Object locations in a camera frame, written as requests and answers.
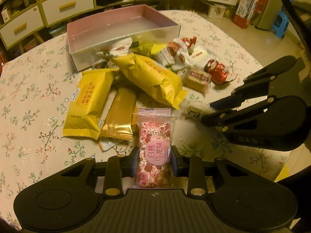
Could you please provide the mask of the clear biscuit pack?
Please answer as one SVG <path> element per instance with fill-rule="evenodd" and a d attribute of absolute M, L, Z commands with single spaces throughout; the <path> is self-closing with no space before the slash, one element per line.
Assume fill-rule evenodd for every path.
<path fill-rule="evenodd" d="M 186 71 L 182 82 L 190 89 L 206 94 L 211 82 L 211 75 L 198 69 L 189 68 Z"/>

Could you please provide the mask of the floral tablecloth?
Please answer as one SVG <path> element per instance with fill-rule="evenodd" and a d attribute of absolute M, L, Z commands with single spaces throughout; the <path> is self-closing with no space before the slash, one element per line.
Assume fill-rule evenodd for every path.
<path fill-rule="evenodd" d="M 227 96 L 242 80 L 261 69 L 244 48 L 221 29 L 196 13 L 165 10 L 165 16 L 180 25 L 183 37 L 197 37 L 233 71 L 235 80 L 206 95 L 189 90 L 187 100 L 210 103 Z M 1 217 L 18 226 L 13 211 L 16 195 L 24 188 L 67 166 L 95 158 L 129 154 L 130 142 L 109 145 L 106 151 L 91 139 L 63 137 L 63 126 L 81 74 L 73 72 L 67 35 L 41 44 L 6 63 L 1 75 Z M 185 117 L 176 121 L 172 143 L 182 155 L 206 161 L 223 157 L 254 173 L 274 180 L 289 157 L 288 152 L 233 145 L 215 129 Z"/>

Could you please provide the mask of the red cardboard box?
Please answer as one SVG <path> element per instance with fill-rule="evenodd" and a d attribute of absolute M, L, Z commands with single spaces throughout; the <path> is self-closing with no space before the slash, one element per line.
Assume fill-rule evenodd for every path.
<path fill-rule="evenodd" d="M 238 7 L 232 22 L 242 29 L 246 29 L 254 15 L 260 14 L 266 0 L 238 0 Z"/>

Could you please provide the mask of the yellow green snack packet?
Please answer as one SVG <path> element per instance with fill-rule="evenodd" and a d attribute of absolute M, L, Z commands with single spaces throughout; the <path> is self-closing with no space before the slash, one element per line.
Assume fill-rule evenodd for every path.
<path fill-rule="evenodd" d="M 157 53 L 164 49 L 166 46 L 167 44 L 145 43 L 138 47 L 132 48 L 132 52 L 150 58 L 155 58 Z"/>

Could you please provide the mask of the blue plastic stool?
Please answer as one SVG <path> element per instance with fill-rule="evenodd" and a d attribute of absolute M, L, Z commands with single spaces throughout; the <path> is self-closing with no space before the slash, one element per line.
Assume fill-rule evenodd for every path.
<path fill-rule="evenodd" d="M 287 31 L 289 24 L 289 19 L 285 12 L 280 10 L 277 14 L 277 17 L 273 23 L 272 32 L 278 37 L 278 38 L 284 38 L 285 33 Z"/>

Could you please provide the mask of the white red-print snack pack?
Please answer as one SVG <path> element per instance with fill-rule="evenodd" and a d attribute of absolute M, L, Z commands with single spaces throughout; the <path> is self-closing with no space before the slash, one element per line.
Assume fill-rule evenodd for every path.
<path fill-rule="evenodd" d="M 204 46 L 198 45 L 194 48 L 192 55 L 192 64 L 199 69 L 204 69 L 208 61 L 214 59 L 214 55 Z"/>

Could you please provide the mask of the pink floral candy packet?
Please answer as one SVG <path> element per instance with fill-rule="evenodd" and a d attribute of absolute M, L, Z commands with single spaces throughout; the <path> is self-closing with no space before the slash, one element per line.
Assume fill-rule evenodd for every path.
<path fill-rule="evenodd" d="M 171 186 L 171 144 L 177 115 L 169 108 L 139 108 L 134 112 L 139 128 L 139 188 Z"/>

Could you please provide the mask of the large yellow snack bag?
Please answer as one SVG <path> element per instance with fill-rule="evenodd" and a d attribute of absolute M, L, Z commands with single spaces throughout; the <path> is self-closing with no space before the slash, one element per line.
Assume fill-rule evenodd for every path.
<path fill-rule="evenodd" d="M 150 57 L 131 53 L 111 59 L 125 77 L 155 101 L 179 109 L 187 91 L 181 78 Z"/>

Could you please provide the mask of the pink silver cardboard box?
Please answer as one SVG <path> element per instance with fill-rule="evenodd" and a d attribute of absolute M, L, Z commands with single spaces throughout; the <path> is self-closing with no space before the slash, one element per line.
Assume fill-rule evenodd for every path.
<path fill-rule="evenodd" d="M 181 26 L 147 5 L 134 5 L 84 17 L 67 25 L 73 67 L 82 71 L 103 62 L 103 52 L 125 38 L 134 46 L 168 43 Z"/>

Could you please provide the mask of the white orange snack packet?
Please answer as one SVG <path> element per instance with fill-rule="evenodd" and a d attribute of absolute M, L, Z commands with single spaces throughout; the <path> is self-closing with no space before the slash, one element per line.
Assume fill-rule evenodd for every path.
<path fill-rule="evenodd" d="M 103 112 L 101 114 L 101 118 L 99 120 L 99 127 L 102 128 L 104 121 L 107 117 L 107 113 L 110 110 L 110 107 L 112 105 L 112 102 L 114 100 L 114 97 L 116 95 L 116 90 L 112 89 L 109 92 L 109 95 L 107 97 L 107 101 L 105 102 L 105 106 L 103 108 Z M 102 152 L 108 151 L 109 149 L 113 148 L 114 146 L 121 144 L 122 140 L 121 139 L 116 139 L 116 138 L 109 138 L 109 137 L 102 137 L 98 139 L 99 141 L 99 146 Z"/>

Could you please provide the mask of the red foil candy wrapper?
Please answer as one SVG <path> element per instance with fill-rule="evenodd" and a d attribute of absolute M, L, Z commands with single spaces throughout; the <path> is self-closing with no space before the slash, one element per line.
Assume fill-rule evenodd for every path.
<path fill-rule="evenodd" d="M 233 73 L 232 66 L 228 67 L 216 59 L 210 59 L 205 65 L 204 71 L 211 75 L 211 80 L 216 85 L 227 84 L 237 78 Z"/>

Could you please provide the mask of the white walnut snack bag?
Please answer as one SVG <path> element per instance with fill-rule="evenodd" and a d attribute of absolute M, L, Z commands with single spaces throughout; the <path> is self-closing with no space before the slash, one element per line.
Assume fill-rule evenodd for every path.
<path fill-rule="evenodd" d="M 173 71 L 193 66 L 196 62 L 191 54 L 195 49 L 196 41 L 196 36 L 192 38 L 175 38 L 156 54 L 155 59 L 159 64 Z"/>
<path fill-rule="evenodd" d="M 128 37 L 115 42 L 111 46 L 108 46 L 107 50 L 95 52 L 92 69 L 116 68 L 116 65 L 111 61 L 111 59 L 127 55 L 132 43 L 132 38 Z"/>

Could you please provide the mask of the gold foil snack bar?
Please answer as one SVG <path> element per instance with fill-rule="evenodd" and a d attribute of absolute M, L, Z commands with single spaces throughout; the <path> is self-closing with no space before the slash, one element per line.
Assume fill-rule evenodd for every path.
<path fill-rule="evenodd" d="M 120 87 L 107 113 L 100 138 L 131 140 L 133 137 L 132 112 L 135 105 L 135 92 L 131 88 Z"/>

